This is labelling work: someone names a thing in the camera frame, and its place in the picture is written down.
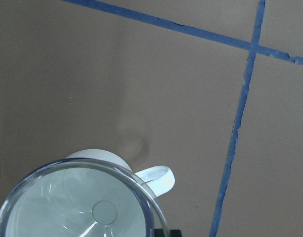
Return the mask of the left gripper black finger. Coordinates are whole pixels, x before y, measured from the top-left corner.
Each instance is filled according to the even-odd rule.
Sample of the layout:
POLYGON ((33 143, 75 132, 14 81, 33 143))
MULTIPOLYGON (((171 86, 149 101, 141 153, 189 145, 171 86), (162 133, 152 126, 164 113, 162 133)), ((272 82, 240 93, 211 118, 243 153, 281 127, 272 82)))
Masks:
MULTIPOLYGON (((181 230, 171 229, 170 234, 168 236, 169 237, 182 237, 182 232, 181 232, 181 230)), ((154 230, 154 237, 165 237, 164 230, 163 229, 155 229, 154 230)))

